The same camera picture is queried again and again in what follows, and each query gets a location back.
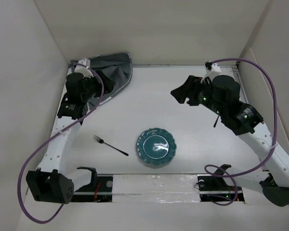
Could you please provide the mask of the grey striped placemat cloth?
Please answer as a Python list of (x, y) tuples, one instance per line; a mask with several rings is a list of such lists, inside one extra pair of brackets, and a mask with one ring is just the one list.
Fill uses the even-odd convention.
[[(97, 70), (102, 72), (115, 85), (110, 93), (104, 94), (104, 85), (101, 78), (96, 73)], [(83, 103), (80, 95), (82, 87), (80, 81), (84, 77), (95, 77), (102, 85), (102, 93), (98, 98), (92, 97), (88, 102)], [(113, 99), (130, 83), (132, 78), (132, 61), (128, 53), (120, 52), (109, 55), (100, 55), (93, 58), (82, 58), (78, 61), (71, 61), (71, 73), (66, 77), (66, 101), (77, 107), (84, 107), (86, 104), (93, 108), (100, 99), (100, 105)]]

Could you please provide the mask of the black spoon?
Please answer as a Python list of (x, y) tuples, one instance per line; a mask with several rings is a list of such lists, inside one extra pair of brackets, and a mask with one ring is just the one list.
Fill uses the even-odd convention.
[(214, 128), (217, 126), (218, 120), (219, 120), (219, 115), (218, 115), (217, 119), (214, 122), (214, 125), (213, 125)]

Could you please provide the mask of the black fork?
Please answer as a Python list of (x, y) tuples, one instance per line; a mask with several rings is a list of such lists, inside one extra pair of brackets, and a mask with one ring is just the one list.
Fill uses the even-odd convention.
[(108, 147), (111, 147), (112, 149), (114, 149), (114, 150), (116, 150), (116, 151), (122, 153), (123, 155), (125, 155), (125, 156), (129, 156), (128, 153), (126, 153), (126, 152), (124, 152), (124, 151), (122, 151), (122, 150), (120, 150), (120, 149), (118, 149), (118, 148), (116, 148), (116, 147), (114, 147), (114, 146), (112, 146), (112, 145), (106, 143), (106, 142), (105, 142), (103, 139), (101, 139), (100, 137), (94, 135), (93, 138), (94, 138), (94, 140), (96, 140), (98, 143), (100, 143), (100, 144), (105, 144), (105, 145), (107, 145)]

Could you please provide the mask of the teal scalloped plate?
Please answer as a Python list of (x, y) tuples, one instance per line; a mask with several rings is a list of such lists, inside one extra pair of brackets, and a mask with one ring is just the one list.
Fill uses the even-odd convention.
[(167, 130), (150, 128), (138, 136), (135, 148), (143, 164), (162, 167), (176, 156), (177, 144), (174, 136)]

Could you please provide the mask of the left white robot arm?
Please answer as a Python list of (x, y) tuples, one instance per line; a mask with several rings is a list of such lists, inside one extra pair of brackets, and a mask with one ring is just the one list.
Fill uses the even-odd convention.
[(101, 83), (97, 78), (85, 77), (80, 72), (66, 77), (66, 93), (61, 100), (54, 128), (58, 136), (48, 144), (37, 169), (26, 175), (35, 201), (68, 204), (78, 189), (92, 191), (98, 185), (97, 172), (93, 167), (78, 167), (66, 173), (67, 153), (82, 125), (79, 119), (89, 110), (88, 102), (110, 93), (115, 85), (101, 70), (97, 74)]

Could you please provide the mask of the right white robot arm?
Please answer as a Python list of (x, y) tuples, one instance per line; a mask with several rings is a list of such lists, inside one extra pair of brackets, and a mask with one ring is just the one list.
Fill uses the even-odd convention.
[(225, 173), (213, 177), (213, 184), (223, 190), (227, 186), (248, 188), (263, 195), (273, 204), (283, 207), (289, 205), (289, 155), (273, 143), (263, 117), (250, 104), (240, 101), (240, 84), (232, 77), (219, 75), (214, 79), (189, 76), (185, 83), (172, 90), (171, 95), (178, 103), (190, 106), (203, 105), (221, 118), (221, 123), (234, 132), (264, 161), (272, 151), (273, 154), (265, 163), (268, 173), (253, 172), (235, 176), (237, 169), (223, 165)]

